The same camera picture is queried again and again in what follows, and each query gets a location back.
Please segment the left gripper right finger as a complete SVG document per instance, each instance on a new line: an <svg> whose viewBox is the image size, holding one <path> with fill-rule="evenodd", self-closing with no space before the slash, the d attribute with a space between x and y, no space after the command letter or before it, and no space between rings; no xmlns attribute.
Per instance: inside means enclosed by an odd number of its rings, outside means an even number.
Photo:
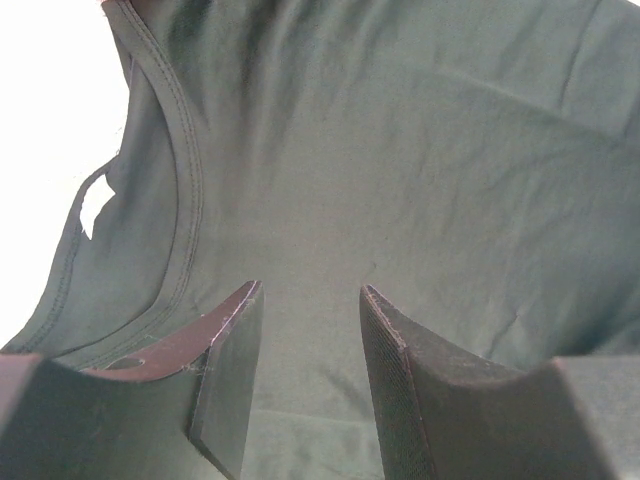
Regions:
<svg viewBox="0 0 640 480"><path fill-rule="evenodd" d="M556 357L521 372L412 321L372 286L359 311L386 478L638 477L637 357Z"/></svg>

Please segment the black t shirt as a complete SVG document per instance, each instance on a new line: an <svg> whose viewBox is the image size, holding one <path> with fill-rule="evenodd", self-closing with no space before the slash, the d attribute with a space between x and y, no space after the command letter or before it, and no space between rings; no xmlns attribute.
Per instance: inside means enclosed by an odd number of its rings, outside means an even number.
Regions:
<svg viewBox="0 0 640 480"><path fill-rule="evenodd" d="M378 479L359 288L490 360L639 349L626 1L107 1L113 190L9 353L103 367L266 290L243 475Z"/></svg>

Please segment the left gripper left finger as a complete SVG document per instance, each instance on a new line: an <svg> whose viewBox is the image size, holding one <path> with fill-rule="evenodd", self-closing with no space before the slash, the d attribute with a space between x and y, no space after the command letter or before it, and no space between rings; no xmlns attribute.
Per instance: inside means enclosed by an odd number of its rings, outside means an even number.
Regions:
<svg viewBox="0 0 640 480"><path fill-rule="evenodd" d="M5 479L237 479L261 342L250 281L211 313L104 369L1 359Z"/></svg>

